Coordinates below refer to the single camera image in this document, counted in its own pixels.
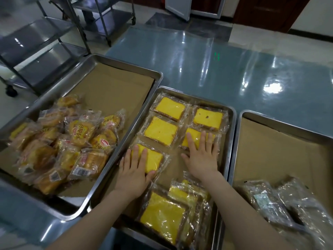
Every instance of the person's right hand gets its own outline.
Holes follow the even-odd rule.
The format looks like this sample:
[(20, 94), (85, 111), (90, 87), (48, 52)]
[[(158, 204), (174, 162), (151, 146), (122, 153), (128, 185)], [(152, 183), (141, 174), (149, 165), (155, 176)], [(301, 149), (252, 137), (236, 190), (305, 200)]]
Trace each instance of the person's right hand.
[(198, 150), (195, 147), (194, 141), (190, 133), (186, 134), (187, 142), (189, 144), (190, 156), (181, 154), (184, 159), (189, 172), (202, 182), (211, 173), (217, 171), (217, 153), (218, 145), (215, 143), (213, 146), (213, 134), (208, 134), (206, 142), (206, 132), (203, 131), (200, 136)]

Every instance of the black baseboard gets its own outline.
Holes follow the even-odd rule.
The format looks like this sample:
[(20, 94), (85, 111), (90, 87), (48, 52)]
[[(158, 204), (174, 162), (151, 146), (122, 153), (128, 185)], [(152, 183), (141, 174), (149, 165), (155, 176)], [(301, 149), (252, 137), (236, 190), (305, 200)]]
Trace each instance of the black baseboard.
[(299, 31), (299, 30), (295, 30), (295, 29), (290, 29), (288, 31), (288, 34), (333, 43), (333, 37), (327, 36), (327, 35), (322, 35), (322, 34), (317, 34), (317, 33), (312, 33), (312, 32)]
[(232, 23), (233, 18), (229, 16), (221, 16), (220, 21), (227, 22), (227, 23)]

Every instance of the baking tray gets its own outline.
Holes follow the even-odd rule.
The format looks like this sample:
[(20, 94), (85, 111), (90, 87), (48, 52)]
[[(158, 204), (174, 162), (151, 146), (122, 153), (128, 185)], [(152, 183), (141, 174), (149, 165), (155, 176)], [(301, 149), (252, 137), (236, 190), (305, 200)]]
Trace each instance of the baking tray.
[[(135, 137), (136, 133), (141, 128), (143, 122), (146, 119), (146, 116), (149, 112), (149, 109), (151, 105), (153, 104), (154, 100), (156, 99), (157, 95), (160, 93), (167, 93), (169, 95), (175, 96), (183, 101), (186, 101), (191, 104), (196, 105), (202, 105), (206, 107), (215, 107), (219, 109), (223, 109), (228, 111), (229, 115), (229, 129), (227, 131), (227, 134), (225, 136), (224, 144), (223, 146), (223, 155), (221, 159), (221, 165), (220, 165), (220, 172), (223, 173), (225, 178), (227, 179), (228, 173), (229, 173), (229, 167), (230, 167), (230, 161), (231, 161), (231, 149), (233, 145), (233, 138), (234, 138), (234, 132), (236, 127), (236, 111), (232, 107), (223, 106), (218, 102), (209, 101), (206, 99), (190, 96), (187, 94), (184, 94), (181, 91), (174, 90), (172, 88), (160, 86), (154, 93), (154, 95), (150, 98), (150, 101), (145, 105), (145, 108), (141, 112), (141, 115), (138, 117), (136, 125), (131, 130), (130, 134), (124, 138), (121, 142), (121, 145), (119, 146), (119, 149), (117, 150), (117, 154), (114, 153), (114, 156), (116, 156), (114, 162), (115, 165), (113, 169), (118, 168), (116, 166), (116, 163), (121, 159), (122, 155), (126, 152), (127, 148), (130, 146), (133, 138)], [(98, 186), (98, 189), (95, 191), (94, 195), (91, 198), (90, 206), (88, 208), (88, 211), (92, 210), (98, 203), (100, 203), (102, 197), (104, 196), (106, 189), (110, 185), (110, 182), (112, 181), (113, 177), (115, 176), (116, 170), (110, 170), (108, 172), (108, 176), (106, 176), (103, 180), (103, 183), (101, 183)], [(114, 224), (114, 227), (123, 231), (127, 235), (130, 235), (131, 237), (151, 246), (154, 249), (170, 249), (171, 246), (167, 245), (164, 240), (156, 236), (155, 234), (150, 233), (149, 231), (146, 231), (142, 225), (140, 225), (137, 222), (134, 222), (132, 218), (121, 215), (119, 219)], [(221, 219), (221, 215), (217, 211), (216, 205), (214, 205), (212, 217), (211, 217), (211, 224), (210, 224), (210, 239), (209, 239), (209, 249), (220, 249), (222, 239), (223, 239), (223, 222)]]
[[(124, 135), (123, 139), (126, 140), (126, 137), (131, 134), (131, 129), (135, 126), (139, 116), (142, 114), (142, 111), (146, 108), (148, 102), (150, 102), (151, 97), (154, 95), (154, 92), (158, 88), (163, 74), (138, 67), (126, 62), (118, 61), (112, 58), (108, 58), (102, 55), (93, 54), (89, 55), (83, 62), (77, 64), (72, 71), (70, 71), (65, 77), (63, 77), (58, 83), (56, 83), (52, 88), (45, 92), (39, 99), (37, 99), (32, 105), (27, 107), (16, 117), (14, 117), (9, 123), (7, 123), (0, 130), (0, 137), (5, 137), (8, 133), (11, 133), (16, 127), (18, 127), (25, 118), (31, 118), (36, 120), (40, 110), (48, 109), (53, 102), (61, 97), (67, 95), (73, 88), (75, 88), (98, 64), (104, 64), (110, 67), (114, 67), (120, 70), (130, 71), (137, 74), (145, 75), (154, 79), (151, 89), (148, 92), (146, 100), (142, 105), (137, 117), (130, 125), (129, 130)], [(118, 155), (120, 148), (122, 147), (122, 141), (120, 141), (119, 146), (115, 149), (114, 154), (110, 156), (109, 161), (105, 165), (103, 171), (101, 172), (98, 179), (93, 184), (91, 190), (84, 198), (81, 205), (76, 206), (67, 202), (57, 196), (47, 197), (42, 195), (39, 191), (34, 189), (31, 186), (23, 184), (18, 179), (9, 175), (3, 170), (0, 170), (0, 183), (9, 190), (17, 191), (26, 199), (32, 201), (36, 206), (45, 210), (46, 212), (52, 214), (53, 216), (64, 220), (72, 220), (79, 216), (88, 206), (90, 198), (97, 190), (98, 186), (102, 182), (102, 179), (106, 176), (108, 170)], [(4, 142), (0, 143), (0, 151), (3, 151), (7, 146)]]
[[(237, 122), (228, 182), (264, 179), (275, 185), (291, 174), (332, 212), (332, 148), (331, 137), (244, 110)], [(223, 249), (232, 249), (231, 237), (224, 240)]]

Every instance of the metal cart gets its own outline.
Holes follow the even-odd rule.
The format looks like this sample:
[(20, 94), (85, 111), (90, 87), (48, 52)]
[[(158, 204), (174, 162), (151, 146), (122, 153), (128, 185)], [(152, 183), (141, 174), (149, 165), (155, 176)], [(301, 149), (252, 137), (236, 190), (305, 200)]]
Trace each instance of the metal cart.
[(83, 11), (90, 11), (99, 14), (99, 18), (93, 23), (86, 25), (83, 29), (92, 33), (99, 34), (106, 38), (109, 46), (111, 46), (110, 35), (123, 26), (132, 18), (132, 25), (135, 25), (134, 3), (132, 2), (132, 13), (114, 10), (112, 6), (121, 0), (81, 0), (73, 3), (73, 7)]
[[(6, 94), (12, 97), (17, 95), (13, 86), (31, 90), (38, 96), (41, 95), (66, 71), (79, 63), (79, 59), (82, 56), (91, 53), (76, 16), (74, 16), (75, 21), (72, 22), (51, 18), (47, 16), (39, 0), (33, 0), (33, 2), (24, 1), (24, 3), (36, 2), (43, 16), (21, 29), (0, 38), (0, 65), (7, 66), (14, 73), (7, 81), (1, 80), (6, 85)], [(14, 11), (15, 7), (22, 7), (16, 5), (17, 3), (20, 2), (17, 0), (15, 2), (1, 0), (0, 6), (3, 9), (0, 11), (5, 10), (6, 5), (10, 6), (11, 11)], [(72, 13), (75, 14), (72, 6), (69, 6)], [(60, 37), (74, 27), (77, 27), (86, 48), (61, 41)], [(58, 40), (58, 43), (51, 49), (41, 54), (20, 71), (15, 69), (15, 66), (19, 63), (55, 40)]]

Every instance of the brown wooden door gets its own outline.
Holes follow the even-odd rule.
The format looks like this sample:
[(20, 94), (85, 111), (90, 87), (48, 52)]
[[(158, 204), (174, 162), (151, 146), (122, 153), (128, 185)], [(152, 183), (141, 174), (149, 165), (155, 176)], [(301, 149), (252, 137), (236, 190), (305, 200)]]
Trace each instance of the brown wooden door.
[(240, 0), (235, 24), (287, 32), (309, 0)]

